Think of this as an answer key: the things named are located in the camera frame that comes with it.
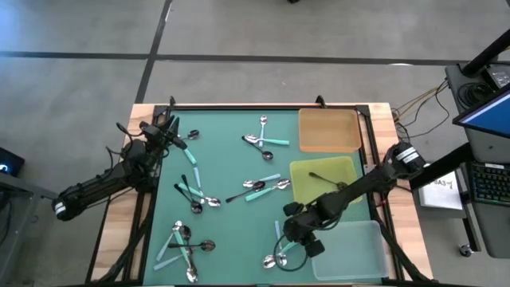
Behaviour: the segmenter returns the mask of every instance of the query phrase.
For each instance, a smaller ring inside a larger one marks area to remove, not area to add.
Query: cable
[[[437,103],[441,106],[442,109],[445,110],[446,112],[446,118],[444,120],[441,121],[441,123],[439,124],[436,124],[433,128],[431,128],[430,130],[428,130],[427,132],[423,132],[421,134],[418,134],[418,135],[415,135],[415,136],[410,136],[409,139],[414,139],[414,138],[417,138],[419,136],[424,136],[424,135],[427,135],[429,133],[431,133],[434,129],[436,129],[437,127],[439,127],[440,125],[442,125],[444,122],[446,122],[446,120],[449,118],[449,112],[448,110],[441,104],[441,102],[439,101],[439,99],[437,98],[437,95],[436,95],[436,101]]]
[[[407,142],[409,143],[411,140],[409,138],[409,132],[407,131],[407,128],[405,126],[403,126],[402,124],[400,124],[400,123],[397,123],[397,125],[399,125],[400,128],[404,130],[404,132],[406,133],[406,136],[407,136]]]
[[[413,107],[415,106],[418,102],[420,102],[420,100],[423,100],[425,98],[427,98],[428,95],[432,94],[435,90],[437,90],[438,87],[434,87],[432,89],[430,89],[429,91],[423,93],[422,95],[416,97],[415,99],[413,100],[410,100],[408,102],[406,102],[404,105],[400,106],[399,108],[397,108],[399,111],[400,111],[400,108],[403,108],[404,106],[406,106],[407,104],[413,102],[412,104],[410,104],[409,107],[407,107],[404,111],[402,111],[400,113],[399,116],[397,116],[395,119],[394,119],[394,122],[399,122],[401,118],[404,117],[404,115]]]
[[[407,123],[407,124],[404,124],[403,127],[409,127],[411,124],[414,124],[416,122],[416,120],[418,119],[418,114],[420,113],[420,110],[422,109],[423,105],[425,105],[425,103],[427,103],[430,99],[432,99],[434,96],[437,96],[440,92],[444,91],[445,88],[447,87],[444,86],[444,84],[446,84],[446,81],[442,82],[439,87],[437,87],[436,89],[436,92],[434,93],[433,96],[431,96],[430,98],[424,100],[419,106],[418,106],[418,109],[416,110],[416,113],[414,114],[414,120],[412,120],[411,122]]]
[[[304,265],[306,264],[306,262],[308,261],[308,255],[305,254],[304,255],[304,260],[303,262],[301,262],[301,264],[299,266],[297,266],[296,268],[293,268],[293,269],[287,269],[285,268],[284,266],[280,265],[280,262],[278,261],[278,255],[277,255],[277,249],[278,249],[278,245],[280,244],[281,240],[285,237],[285,235],[281,235],[280,239],[277,240],[277,243],[274,245],[274,248],[273,248],[273,258],[274,258],[274,262],[276,263],[278,269],[282,270],[282,271],[285,271],[285,272],[294,272],[294,271],[297,271],[301,268],[304,267]]]
[[[13,214],[13,203],[11,201],[9,201],[7,204],[9,204],[9,211],[7,213],[7,221],[6,221],[6,224],[4,225],[4,227],[2,228],[2,233],[5,232],[2,236],[2,240],[0,240],[0,246],[3,245],[3,242],[6,240],[7,238],[7,235],[9,234],[9,229],[10,229],[10,220],[12,218],[12,214]]]
[[[397,184],[395,187],[398,187],[398,188],[400,188],[400,189],[403,189],[404,191],[413,192],[410,188],[403,187],[403,186],[399,186],[398,184]]]
[[[462,108],[468,109],[491,96],[494,90],[486,83],[463,84],[457,90],[457,99]]]

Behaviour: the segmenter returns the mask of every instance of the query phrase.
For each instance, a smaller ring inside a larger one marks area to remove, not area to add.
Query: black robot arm
[[[129,136],[130,142],[122,148],[121,162],[83,183],[68,187],[52,202],[58,219],[68,221],[81,214],[92,204],[106,199],[127,187],[138,192],[150,192],[155,188],[153,169],[157,162],[168,155],[168,148],[175,146],[186,149],[178,138],[179,118],[170,116],[162,124],[140,123],[141,133],[130,134],[124,127],[117,127]],[[145,136],[146,141],[133,140],[133,136]]]
[[[316,240],[314,230],[331,229],[332,224],[340,220],[351,201],[370,192],[387,195],[397,185],[397,179],[411,179],[419,175],[425,164],[425,160],[410,143],[395,144],[388,150],[380,165],[352,184],[339,191],[323,194],[306,205],[298,202],[286,205],[284,212],[290,218],[284,223],[284,236],[290,242],[299,242],[304,246],[308,257],[321,254],[325,249],[322,243]],[[378,216],[376,220],[383,224]],[[401,259],[411,278],[415,281],[428,281],[429,279],[420,274],[410,262],[384,225],[381,226],[381,230],[383,237]]]

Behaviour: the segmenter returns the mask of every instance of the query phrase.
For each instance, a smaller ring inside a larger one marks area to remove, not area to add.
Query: green table surface
[[[290,146],[265,143],[264,149],[274,154],[272,161],[265,161],[261,153],[241,140],[241,136],[253,133],[259,136],[261,115],[268,117],[265,138],[290,140]],[[183,259],[154,271],[156,255],[167,240],[171,227],[180,220],[192,231],[190,243],[205,239],[216,242],[216,249],[206,253],[197,250],[194,261],[198,269],[200,285],[252,285],[284,283],[328,283],[341,281],[317,281],[312,272],[312,260],[303,269],[288,273],[263,269],[262,259],[272,253],[277,237],[275,220],[283,228],[286,219],[283,206],[292,201],[292,187],[285,191],[274,190],[252,202],[244,197],[226,203],[225,199],[245,190],[246,179],[259,179],[280,173],[290,179],[289,164],[304,159],[332,156],[350,156],[358,177],[362,176],[358,152],[351,154],[303,153],[299,149],[298,111],[178,111],[179,132],[185,135],[198,129],[200,137],[187,141],[189,150],[198,161],[202,189],[205,195],[218,197],[222,207],[204,206],[202,214],[193,214],[190,204],[174,188],[184,174],[190,186],[197,189],[193,166],[184,153],[172,147],[163,161],[154,222],[147,255],[144,285],[189,285],[186,279],[186,262]],[[351,204],[343,213],[342,221],[370,220],[367,199]],[[180,255],[179,249],[167,250],[162,261]],[[303,260],[304,248],[296,246],[287,252],[287,268],[297,267]],[[355,280],[379,283],[380,278]]]

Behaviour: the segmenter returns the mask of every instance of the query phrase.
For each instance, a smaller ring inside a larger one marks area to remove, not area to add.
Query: desk
[[[238,104],[178,104],[176,107],[203,107],[203,106],[222,106],[229,107]],[[244,104],[244,106],[260,105],[260,104]],[[264,104],[274,108],[289,106],[291,104]],[[299,106],[316,107],[317,104],[292,104]],[[356,104],[329,104],[328,106],[334,107],[335,105],[356,105]],[[387,149],[398,141],[396,131],[394,128],[393,120],[390,112],[389,104],[367,104],[370,108],[371,125],[375,134],[375,142],[379,152],[379,157],[382,158]],[[139,122],[144,120],[151,122],[153,112],[155,109],[154,104],[136,104],[131,111],[131,118],[129,120],[128,130],[131,133],[139,132]],[[367,154],[367,161],[371,163],[371,147],[368,141],[366,123],[360,117],[360,127],[363,136],[364,150]],[[108,209],[105,211],[104,224],[98,238],[96,254],[92,258],[91,269],[89,270],[89,279],[98,279],[103,276],[110,266],[122,253],[124,247],[127,245],[130,233],[131,224],[133,223],[133,214],[135,211],[136,199],[138,195],[133,191],[129,192],[122,197],[119,197],[114,202],[109,204]],[[147,213],[148,204],[151,195],[143,196],[143,205],[141,208],[142,215]],[[394,230],[396,233],[397,241],[400,246],[407,253],[411,261],[420,269],[420,271],[427,277],[432,277],[429,259],[427,256],[425,243],[423,241],[422,231],[419,225],[418,216],[414,207],[412,194],[408,191],[394,190],[390,193],[389,203],[391,208],[392,220],[394,223]],[[141,241],[133,259],[131,266],[130,278],[137,278],[139,276],[139,266],[143,264],[140,261],[144,241]],[[387,260],[391,261],[389,252],[386,252]],[[395,278],[394,269],[390,270],[390,278]]]

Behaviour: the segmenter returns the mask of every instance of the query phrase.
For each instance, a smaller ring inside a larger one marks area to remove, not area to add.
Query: black metal frame
[[[196,111],[196,110],[211,110],[211,111],[219,111],[219,110],[298,110],[300,108],[328,108],[327,105],[324,103],[324,99],[322,99],[322,96],[318,96],[317,97],[317,101],[316,103],[319,103],[317,106],[313,106],[313,105],[302,105],[302,104],[290,104],[290,105],[283,105],[283,106],[279,106],[279,105],[267,105],[267,104],[255,104],[255,105],[248,105],[248,106],[243,106],[243,105],[230,105],[230,104],[226,104],[226,105],[214,105],[214,106],[207,106],[207,105],[204,105],[204,106],[196,106],[196,105],[184,105],[184,104],[180,104],[180,105],[176,105],[174,106],[172,109],[174,110],[177,110],[177,111]],[[367,134],[368,134],[368,141],[370,143],[370,146],[371,146],[371,153],[372,153],[372,157],[373,157],[373,160],[374,160],[374,163],[380,163],[380,159],[379,159],[379,152],[377,150],[377,143],[375,142],[375,134],[374,134],[374,129],[373,129],[373,126],[372,126],[372,122],[371,122],[371,114],[370,114],[370,109],[369,109],[369,106],[368,105],[345,105],[345,106],[330,106],[330,108],[344,108],[344,109],[352,109],[352,110],[355,110],[359,113],[359,115],[363,116],[364,119],[365,119],[365,125],[367,126]],[[166,105],[156,105],[154,107],[154,111],[153,111],[153,123],[158,119],[159,116],[161,116],[162,112],[166,111],[168,109],[168,106]],[[361,132],[361,124],[360,122],[358,121],[359,123],[359,131]],[[360,162],[362,165],[367,165],[368,162],[367,162],[367,154],[365,152],[365,144],[363,142],[363,137],[362,137],[362,146],[360,147],[360,149],[358,150],[359,152],[359,157],[360,157]],[[126,286],[133,286],[133,285],[140,285],[143,283],[143,275],[145,273],[145,262],[147,261],[147,252],[148,252],[148,242],[150,240],[150,234],[151,234],[151,229],[152,229],[152,219],[153,219],[153,216],[154,216],[154,207],[155,207],[155,201],[156,201],[156,196],[157,196],[157,193],[155,194],[152,194],[151,195],[151,202],[150,202],[150,206],[149,206],[149,210],[147,212],[147,215],[146,215],[146,220],[147,221],[147,224],[148,224],[148,228],[147,228],[147,233],[145,234],[145,237],[144,237],[144,242],[143,242],[143,248],[142,248],[142,256],[141,256],[141,262],[140,262],[140,266],[139,266],[139,272],[138,272],[138,278],[135,279],[135,280],[132,280],[131,279],[131,265],[132,265],[132,254],[131,256],[129,257],[128,259],[128,263],[126,264],[126,266],[124,267],[124,273],[123,273],[123,276],[122,276],[122,281],[118,281],[116,282],[116,284],[119,284],[119,286],[124,286],[122,285],[123,282],[126,283]],[[135,205],[135,211],[133,213],[133,221],[132,221],[132,224],[131,224],[131,234],[130,234],[130,241],[135,237],[136,235],[136,231],[138,230],[138,225],[140,223],[140,220],[141,220],[141,216],[142,216],[142,205],[143,205],[143,199],[144,196],[143,194],[139,194],[139,196],[137,197],[136,199],[136,205]],[[376,206],[375,206],[375,201],[374,201],[374,198],[373,198],[373,195],[370,194],[367,196],[367,204],[368,204],[368,207],[369,207],[369,212],[370,212],[370,217],[371,219],[375,219],[375,210],[376,210]],[[395,236],[395,232],[394,232],[394,225],[393,225],[393,221],[391,219],[391,212],[390,212],[390,207],[389,207],[389,203],[385,204],[382,206],[383,208],[383,211],[384,211],[384,214],[385,214],[385,218],[384,218],[384,223],[386,225],[386,228],[388,228],[388,230],[390,231],[391,235],[394,237]],[[107,210],[105,211],[105,216],[104,216],[104,220],[106,218],[106,213],[108,211],[108,206],[107,206]],[[101,238],[101,235],[102,235],[102,228],[98,234],[98,240],[96,242],[96,248],[94,250],[94,254],[92,256],[92,261],[91,261],[91,264],[89,266],[89,270],[88,270],[88,276],[87,276],[87,281],[86,281],[86,284],[87,283],[90,283],[90,280],[91,280],[91,276],[92,276],[92,271],[93,271],[93,267],[95,265],[95,262],[96,262],[96,256],[97,256],[97,252],[98,252],[98,248],[99,248],[99,243],[100,243],[100,238]],[[398,262],[398,259],[396,257],[395,254],[393,254],[392,252],[392,258],[393,258],[393,263],[394,263],[394,269],[395,269],[395,272],[396,272],[396,276],[397,276],[397,279],[398,280],[404,280],[404,276],[403,276],[403,272],[402,272],[402,266],[400,265],[400,263]],[[109,286],[111,284],[111,282],[105,282],[106,285],[105,286]]]

